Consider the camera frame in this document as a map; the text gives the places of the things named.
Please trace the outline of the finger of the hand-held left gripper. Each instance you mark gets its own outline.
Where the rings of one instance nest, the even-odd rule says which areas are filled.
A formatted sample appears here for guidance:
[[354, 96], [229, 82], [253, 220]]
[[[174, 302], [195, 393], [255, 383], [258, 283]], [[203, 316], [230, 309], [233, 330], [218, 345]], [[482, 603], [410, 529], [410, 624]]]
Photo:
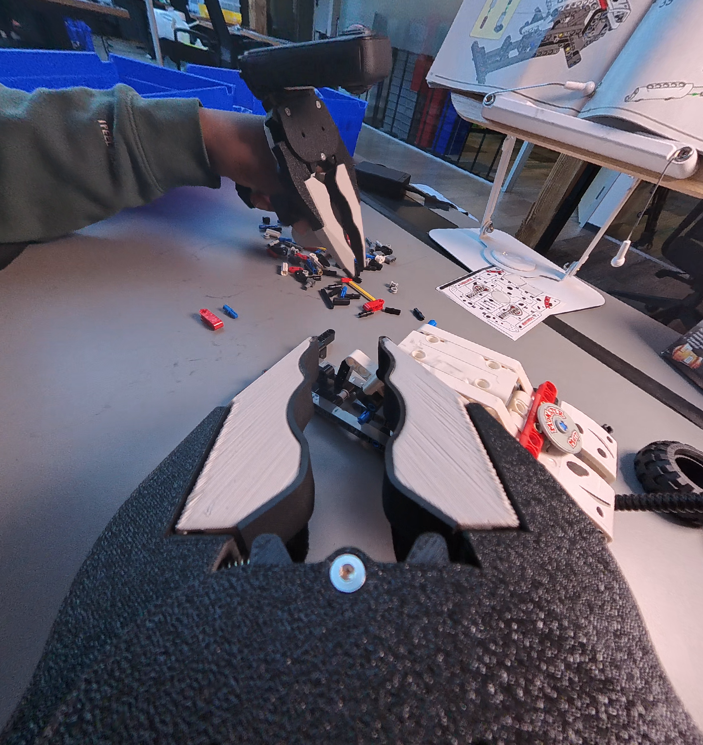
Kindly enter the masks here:
[[337, 264], [345, 271], [342, 260], [352, 258], [353, 254], [349, 248], [342, 248], [342, 227], [330, 202], [330, 173], [326, 173], [323, 180], [312, 175], [307, 178], [304, 185], [309, 192], [309, 203], [313, 204], [321, 221], [321, 226], [314, 228], [305, 237], [314, 237], [335, 257]]
[[349, 248], [352, 258], [342, 265], [348, 275], [358, 275], [365, 268], [365, 235], [361, 206], [346, 164], [338, 163], [330, 173], [330, 202], [342, 227], [342, 248]]

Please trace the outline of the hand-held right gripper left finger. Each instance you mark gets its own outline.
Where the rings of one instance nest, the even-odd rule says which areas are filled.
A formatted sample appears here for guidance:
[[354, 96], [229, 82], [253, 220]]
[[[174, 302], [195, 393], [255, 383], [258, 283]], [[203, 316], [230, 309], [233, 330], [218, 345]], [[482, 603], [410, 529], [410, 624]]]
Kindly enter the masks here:
[[319, 341], [310, 337], [234, 397], [175, 522], [180, 534], [230, 534], [249, 550], [261, 534], [300, 543], [315, 484], [304, 429]]

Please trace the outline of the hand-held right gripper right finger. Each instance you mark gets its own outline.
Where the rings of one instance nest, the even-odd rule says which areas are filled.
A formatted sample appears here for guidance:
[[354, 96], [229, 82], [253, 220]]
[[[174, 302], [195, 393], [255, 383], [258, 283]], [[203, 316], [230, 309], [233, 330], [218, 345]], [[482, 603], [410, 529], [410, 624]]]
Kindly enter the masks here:
[[433, 532], [457, 551], [463, 531], [518, 528], [463, 397], [387, 337], [379, 338], [377, 376], [392, 432], [383, 506], [394, 549], [408, 551]]

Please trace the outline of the pile of small brick pieces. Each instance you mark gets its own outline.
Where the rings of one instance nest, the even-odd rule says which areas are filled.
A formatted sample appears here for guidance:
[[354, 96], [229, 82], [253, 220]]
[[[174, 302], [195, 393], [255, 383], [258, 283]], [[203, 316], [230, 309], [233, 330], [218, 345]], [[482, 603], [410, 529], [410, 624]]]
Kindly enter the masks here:
[[278, 273], [292, 276], [305, 291], [317, 288], [326, 307], [334, 309], [361, 303], [358, 318], [376, 313], [401, 314], [401, 310], [388, 304], [384, 297], [375, 297], [363, 288], [359, 275], [346, 276], [328, 250], [300, 246], [289, 237], [288, 227], [268, 216], [261, 218], [257, 228], [266, 242], [267, 254], [280, 262]]

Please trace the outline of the white toy brick truck model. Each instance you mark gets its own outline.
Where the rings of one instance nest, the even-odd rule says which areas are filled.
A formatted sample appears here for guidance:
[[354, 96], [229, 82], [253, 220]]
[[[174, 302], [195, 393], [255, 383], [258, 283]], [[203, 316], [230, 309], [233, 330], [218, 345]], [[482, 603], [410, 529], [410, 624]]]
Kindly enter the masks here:
[[[606, 535], [613, 536], [614, 510], [669, 513], [703, 521], [703, 480], [684, 477], [681, 487], [653, 484], [640, 496], [616, 496], [617, 442], [581, 411], [559, 400], [549, 381], [537, 389], [521, 364], [433, 325], [410, 332], [398, 345], [403, 353], [458, 393], [465, 403], [484, 405], [558, 480]], [[384, 452], [392, 425], [383, 409], [384, 383], [378, 363], [360, 350], [334, 368], [320, 366], [312, 389], [316, 411], [335, 420], [356, 437]], [[639, 467], [649, 478], [673, 476], [677, 466], [700, 466], [703, 454], [686, 445], [653, 446], [661, 453], [639, 452]]]

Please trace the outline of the person's left forearm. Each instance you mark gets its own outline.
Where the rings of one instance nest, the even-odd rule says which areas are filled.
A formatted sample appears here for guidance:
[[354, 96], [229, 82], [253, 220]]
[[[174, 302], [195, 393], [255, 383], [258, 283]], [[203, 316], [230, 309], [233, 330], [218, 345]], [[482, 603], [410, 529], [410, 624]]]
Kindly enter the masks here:
[[0, 83], [0, 244], [63, 236], [184, 185], [217, 189], [199, 107], [125, 85]]

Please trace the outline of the grey desk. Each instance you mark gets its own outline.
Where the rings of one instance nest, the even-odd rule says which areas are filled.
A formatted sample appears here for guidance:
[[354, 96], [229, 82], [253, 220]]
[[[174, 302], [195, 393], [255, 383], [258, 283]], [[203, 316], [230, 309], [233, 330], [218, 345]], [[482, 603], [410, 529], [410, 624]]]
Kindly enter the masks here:
[[[410, 173], [413, 182], [433, 187], [475, 217], [483, 213], [491, 188], [488, 181], [368, 125], [359, 135], [355, 160]], [[429, 235], [433, 229], [475, 225], [457, 210], [431, 212], [442, 220], [436, 219]], [[558, 317], [703, 410], [703, 392], [660, 356], [679, 334], [604, 291], [601, 294], [604, 305]]]
[[[620, 491], [638, 489], [635, 452], [703, 430], [542, 323], [511, 341], [436, 288], [461, 275], [369, 206], [366, 232], [397, 263], [365, 273], [400, 315], [329, 310], [277, 274], [234, 186], [178, 189], [65, 239], [31, 246], [0, 272], [0, 732], [38, 663], [69, 584], [137, 485], [209, 412], [311, 334], [332, 328], [328, 359], [375, 356], [418, 326], [412, 308], [518, 359], [533, 383], [601, 424], [619, 445]], [[230, 305], [234, 320], [222, 311]], [[222, 319], [213, 331], [207, 308]]]

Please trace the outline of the person's left hand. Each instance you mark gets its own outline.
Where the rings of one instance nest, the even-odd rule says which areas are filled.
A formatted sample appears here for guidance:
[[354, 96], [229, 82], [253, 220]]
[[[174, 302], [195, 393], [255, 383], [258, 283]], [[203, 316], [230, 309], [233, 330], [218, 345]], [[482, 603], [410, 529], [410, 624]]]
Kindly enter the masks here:
[[201, 107], [198, 110], [210, 167], [252, 190], [252, 204], [273, 211], [271, 197], [283, 192], [278, 164], [260, 116]]

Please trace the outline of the black power adapter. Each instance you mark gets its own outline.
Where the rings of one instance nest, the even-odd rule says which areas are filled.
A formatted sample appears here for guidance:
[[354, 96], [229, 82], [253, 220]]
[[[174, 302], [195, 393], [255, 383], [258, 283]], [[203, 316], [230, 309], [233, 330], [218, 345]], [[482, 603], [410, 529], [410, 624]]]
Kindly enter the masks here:
[[363, 191], [401, 200], [411, 181], [411, 175], [382, 164], [360, 162], [355, 165], [356, 181]]

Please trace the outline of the toy sticker sheet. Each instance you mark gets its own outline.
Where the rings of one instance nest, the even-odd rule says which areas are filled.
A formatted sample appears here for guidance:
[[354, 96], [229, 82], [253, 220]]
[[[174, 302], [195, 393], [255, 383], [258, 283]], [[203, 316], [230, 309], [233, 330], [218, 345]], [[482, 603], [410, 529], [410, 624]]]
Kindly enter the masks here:
[[512, 340], [562, 305], [523, 277], [495, 267], [477, 270], [437, 289]]

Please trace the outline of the black toy tyre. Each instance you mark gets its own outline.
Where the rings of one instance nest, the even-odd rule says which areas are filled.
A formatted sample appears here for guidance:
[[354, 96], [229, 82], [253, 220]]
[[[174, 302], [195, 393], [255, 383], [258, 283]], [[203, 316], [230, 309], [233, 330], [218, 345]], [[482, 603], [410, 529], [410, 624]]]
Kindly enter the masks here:
[[703, 452], [681, 442], [658, 441], [635, 456], [635, 473], [647, 493], [703, 494]]

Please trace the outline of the toy instruction booklet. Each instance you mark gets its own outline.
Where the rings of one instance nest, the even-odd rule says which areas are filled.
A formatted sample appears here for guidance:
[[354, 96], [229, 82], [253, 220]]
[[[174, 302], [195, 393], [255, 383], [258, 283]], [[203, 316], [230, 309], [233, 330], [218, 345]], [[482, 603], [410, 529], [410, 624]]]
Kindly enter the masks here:
[[427, 81], [703, 154], [703, 1], [463, 2]]

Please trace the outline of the white book stand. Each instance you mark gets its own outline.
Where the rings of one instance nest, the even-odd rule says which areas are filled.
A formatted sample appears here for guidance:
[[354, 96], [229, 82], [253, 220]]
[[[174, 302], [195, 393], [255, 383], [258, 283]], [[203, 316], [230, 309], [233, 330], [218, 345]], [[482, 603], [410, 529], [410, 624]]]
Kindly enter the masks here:
[[605, 300], [589, 284], [576, 278], [580, 266], [597, 245], [595, 235], [581, 259], [562, 269], [517, 238], [492, 226], [491, 217], [504, 181], [515, 139], [539, 144], [632, 177], [623, 200], [639, 181], [659, 182], [673, 191], [703, 199], [703, 156], [689, 142], [629, 133], [585, 119], [535, 106], [511, 92], [487, 94], [452, 91], [458, 114], [507, 135], [496, 179], [481, 225], [476, 229], [433, 229], [430, 237], [468, 270], [503, 269], [527, 279], [538, 291], [558, 301], [549, 314], [575, 312], [602, 305]]

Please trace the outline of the black office chair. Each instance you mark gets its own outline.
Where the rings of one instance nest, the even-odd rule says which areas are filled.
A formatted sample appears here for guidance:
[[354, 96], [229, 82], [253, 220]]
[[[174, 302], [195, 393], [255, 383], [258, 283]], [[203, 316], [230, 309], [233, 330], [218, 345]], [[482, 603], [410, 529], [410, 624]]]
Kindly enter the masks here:
[[625, 291], [610, 293], [620, 299], [644, 303], [647, 314], [656, 321], [669, 325], [679, 320], [685, 329], [691, 329], [703, 319], [703, 314], [697, 309], [703, 300], [703, 200], [665, 240], [661, 251], [676, 270], [660, 270], [656, 276], [670, 277], [689, 285], [690, 294], [676, 300]]

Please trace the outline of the wooden post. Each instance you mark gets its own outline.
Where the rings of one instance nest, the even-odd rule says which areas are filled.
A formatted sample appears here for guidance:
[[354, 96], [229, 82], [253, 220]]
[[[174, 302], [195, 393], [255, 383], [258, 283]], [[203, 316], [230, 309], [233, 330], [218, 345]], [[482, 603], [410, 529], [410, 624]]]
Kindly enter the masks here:
[[599, 166], [561, 154], [515, 236], [545, 254], [577, 208]]

